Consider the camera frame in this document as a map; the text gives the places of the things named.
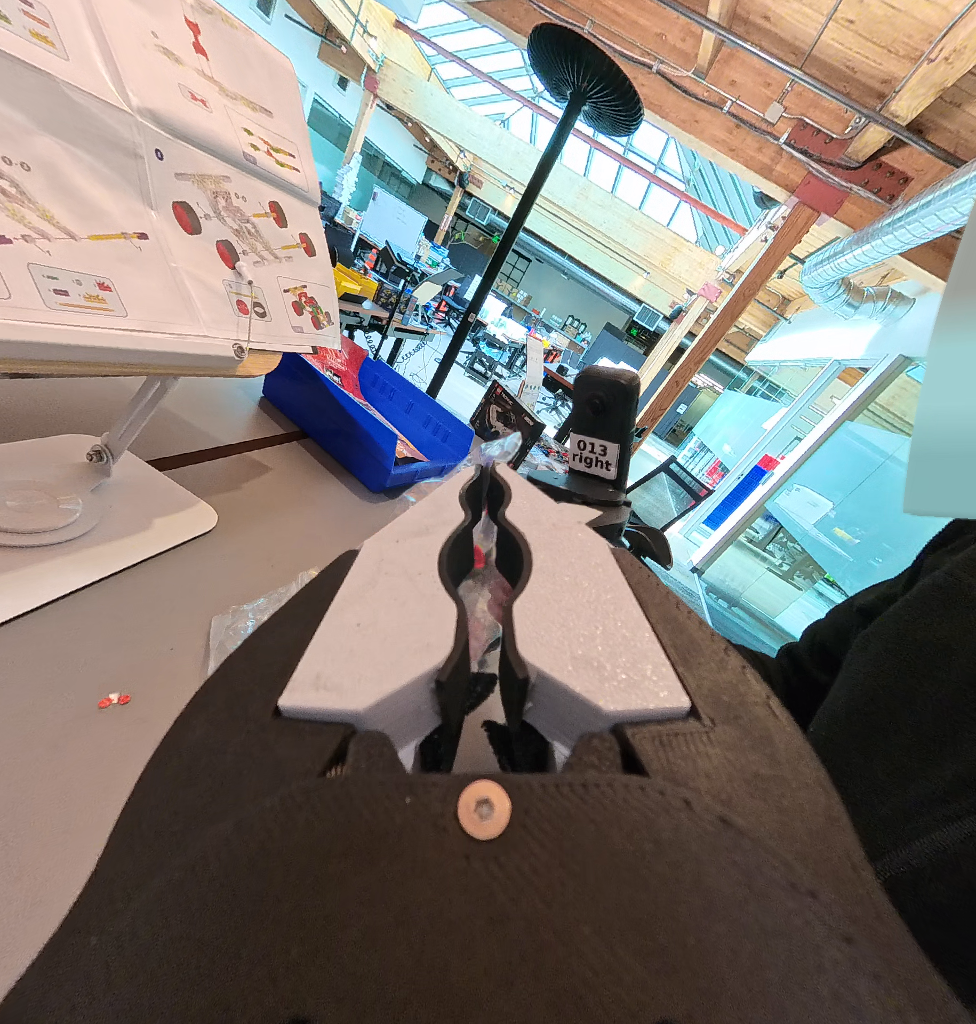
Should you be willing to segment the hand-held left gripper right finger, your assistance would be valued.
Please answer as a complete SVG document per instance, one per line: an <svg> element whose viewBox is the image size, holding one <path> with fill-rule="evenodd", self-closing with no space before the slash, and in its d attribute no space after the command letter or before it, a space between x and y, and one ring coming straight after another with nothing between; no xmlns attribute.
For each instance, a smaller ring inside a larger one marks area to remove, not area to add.
<svg viewBox="0 0 976 1024"><path fill-rule="evenodd" d="M555 501L506 464L491 468L487 509L502 617L499 691L507 725L566 751L585 734L686 718L692 705L627 582L624 551L555 518Z"/></svg>

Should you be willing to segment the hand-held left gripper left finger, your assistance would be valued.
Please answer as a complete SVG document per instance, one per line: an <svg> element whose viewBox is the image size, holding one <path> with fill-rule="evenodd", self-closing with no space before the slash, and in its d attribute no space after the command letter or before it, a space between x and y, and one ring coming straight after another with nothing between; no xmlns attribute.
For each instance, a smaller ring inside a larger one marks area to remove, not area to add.
<svg viewBox="0 0 976 1024"><path fill-rule="evenodd" d="M470 682L458 587L489 475L454 474L363 543L278 699L282 716L382 732L398 751L440 727L452 768Z"/></svg>

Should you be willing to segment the clear bag of small parts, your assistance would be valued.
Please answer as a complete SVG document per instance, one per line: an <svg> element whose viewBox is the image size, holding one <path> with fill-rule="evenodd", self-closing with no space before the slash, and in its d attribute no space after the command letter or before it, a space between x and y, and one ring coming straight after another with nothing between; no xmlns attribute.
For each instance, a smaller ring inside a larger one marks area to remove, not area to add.
<svg viewBox="0 0 976 1024"><path fill-rule="evenodd" d="M484 511L473 531L473 568L458 586L469 621L470 670L474 674L497 672L501 617L511 596L511 586L495 563L496 548L497 525Z"/></svg>

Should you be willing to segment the white stand with wooden board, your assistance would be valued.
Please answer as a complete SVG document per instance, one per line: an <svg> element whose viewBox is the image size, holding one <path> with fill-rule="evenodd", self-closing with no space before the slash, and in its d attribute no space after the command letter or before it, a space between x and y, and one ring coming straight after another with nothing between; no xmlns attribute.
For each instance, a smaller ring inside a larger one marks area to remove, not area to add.
<svg viewBox="0 0 976 1024"><path fill-rule="evenodd" d="M213 508L129 454L184 377L262 377L277 351L250 342L77 327L19 338L0 324L0 376L142 377L107 432L0 444L0 625L178 547Z"/></svg>

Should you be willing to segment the toy instruction sheet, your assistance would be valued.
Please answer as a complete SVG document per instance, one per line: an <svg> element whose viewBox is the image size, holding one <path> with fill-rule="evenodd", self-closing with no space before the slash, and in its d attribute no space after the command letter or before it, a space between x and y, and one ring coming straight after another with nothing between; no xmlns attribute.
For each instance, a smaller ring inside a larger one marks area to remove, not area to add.
<svg viewBox="0 0 976 1024"><path fill-rule="evenodd" d="M0 361L338 349L294 67L220 2L0 1Z"/></svg>

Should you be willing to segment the black toy box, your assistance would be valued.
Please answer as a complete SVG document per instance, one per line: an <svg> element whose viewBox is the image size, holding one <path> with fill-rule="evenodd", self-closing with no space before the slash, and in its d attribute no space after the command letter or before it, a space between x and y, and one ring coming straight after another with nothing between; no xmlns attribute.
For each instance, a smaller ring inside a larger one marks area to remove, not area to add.
<svg viewBox="0 0 976 1024"><path fill-rule="evenodd" d="M517 435L520 443L508 460L508 466L518 470L542 438L545 423L528 411L499 381L491 384L469 418L469 426L482 442L503 441Z"/></svg>

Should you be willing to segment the clear bag of colourful rods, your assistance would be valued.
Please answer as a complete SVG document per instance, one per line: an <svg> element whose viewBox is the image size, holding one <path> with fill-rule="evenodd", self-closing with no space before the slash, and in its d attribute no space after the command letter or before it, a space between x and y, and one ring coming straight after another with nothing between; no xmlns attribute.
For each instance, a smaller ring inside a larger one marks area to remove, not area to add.
<svg viewBox="0 0 976 1024"><path fill-rule="evenodd" d="M314 580L319 570L305 570L286 585L244 604L234 605L212 618L209 633L207 675L213 672L264 622L304 586Z"/></svg>

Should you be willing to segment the blue plastic bin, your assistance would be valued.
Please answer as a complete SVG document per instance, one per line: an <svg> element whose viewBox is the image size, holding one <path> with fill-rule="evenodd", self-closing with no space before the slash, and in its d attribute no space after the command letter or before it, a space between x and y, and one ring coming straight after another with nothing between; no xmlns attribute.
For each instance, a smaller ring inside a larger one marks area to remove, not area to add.
<svg viewBox="0 0 976 1024"><path fill-rule="evenodd" d="M367 359L358 386L362 401L309 356L290 352L265 377L263 394L373 493L443 477L468 456L474 430L391 366Z"/></svg>

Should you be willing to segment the red printed packet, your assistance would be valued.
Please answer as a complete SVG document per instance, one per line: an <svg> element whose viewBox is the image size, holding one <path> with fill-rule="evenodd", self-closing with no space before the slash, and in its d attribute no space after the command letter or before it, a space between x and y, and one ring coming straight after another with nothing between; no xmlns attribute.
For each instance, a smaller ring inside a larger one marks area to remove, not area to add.
<svg viewBox="0 0 976 1024"><path fill-rule="evenodd" d="M312 354L305 356L305 359L314 365L324 376L337 384L343 391L351 395L356 403L359 403L382 425L395 432L397 436L395 463L397 465L428 461L398 429L392 426L388 419L367 401L359 382L362 366L366 362L372 362L367 348L350 337L342 336L340 348L316 347Z"/></svg>

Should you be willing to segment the white whiteboard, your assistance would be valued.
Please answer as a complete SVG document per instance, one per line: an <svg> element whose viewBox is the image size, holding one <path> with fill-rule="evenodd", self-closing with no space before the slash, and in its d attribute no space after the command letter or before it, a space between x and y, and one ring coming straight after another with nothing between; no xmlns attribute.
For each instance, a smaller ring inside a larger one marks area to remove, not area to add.
<svg viewBox="0 0 976 1024"><path fill-rule="evenodd" d="M376 187L360 216L358 236L374 247L388 244L397 255L414 257L427 224L425 214L382 187Z"/></svg>

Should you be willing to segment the person's black clothing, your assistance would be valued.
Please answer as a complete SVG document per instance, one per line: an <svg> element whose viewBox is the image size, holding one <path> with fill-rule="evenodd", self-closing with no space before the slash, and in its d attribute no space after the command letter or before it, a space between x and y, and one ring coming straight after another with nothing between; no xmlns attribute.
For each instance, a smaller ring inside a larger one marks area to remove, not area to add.
<svg viewBox="0 0 976 1024"><path fill-rule="evenodd" d="M976 1020L976 520L770 655L879 883Z"/></svg>

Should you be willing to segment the silver ventilation duct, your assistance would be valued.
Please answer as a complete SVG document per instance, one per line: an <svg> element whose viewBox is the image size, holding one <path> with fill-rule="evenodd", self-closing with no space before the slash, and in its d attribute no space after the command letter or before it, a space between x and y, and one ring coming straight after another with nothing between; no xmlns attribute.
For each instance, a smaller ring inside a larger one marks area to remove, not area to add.
<svg viewBox="0 0 976 1024"><path fill-rule="evenodd" d="M896 288L860 286L853 275L963 228L975 199L976 158L856 233L812 253L802 267L804 292L843 319L884 324L905 316L913 297Z"/></svg>

